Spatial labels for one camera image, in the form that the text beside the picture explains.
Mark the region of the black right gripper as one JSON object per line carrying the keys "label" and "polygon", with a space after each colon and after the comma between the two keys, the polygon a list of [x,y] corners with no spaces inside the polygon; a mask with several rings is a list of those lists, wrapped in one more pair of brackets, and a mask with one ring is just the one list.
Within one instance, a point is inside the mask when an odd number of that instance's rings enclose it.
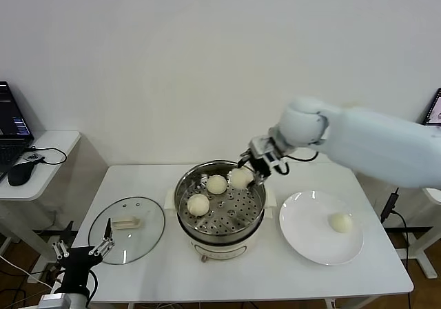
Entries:
{"label": "black right gripper", "polygon": [[261,186],[271,175],[271,168],[276,165],[276,155],[273,150],[248,149],[240,155],[237,167],[242,168],[247,163],[250,163],[254,169],[249,186]]}

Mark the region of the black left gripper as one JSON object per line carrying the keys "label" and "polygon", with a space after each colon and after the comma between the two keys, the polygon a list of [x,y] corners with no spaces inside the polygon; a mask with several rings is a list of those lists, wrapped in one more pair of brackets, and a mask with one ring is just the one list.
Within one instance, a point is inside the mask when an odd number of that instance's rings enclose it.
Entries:
{"label": "black left gripper", "polygon": [[70,221],[61,232],[59,239],[52,243],[52,249],[63,268],[63,280],[57,293],[90,294],[87,288],[89,271],[100,264],[102,256],[106,256],[114,247],[112,222],[107,219],[101,243],[95,247],[70,248],[68,240],[72,235],[73,221]]}

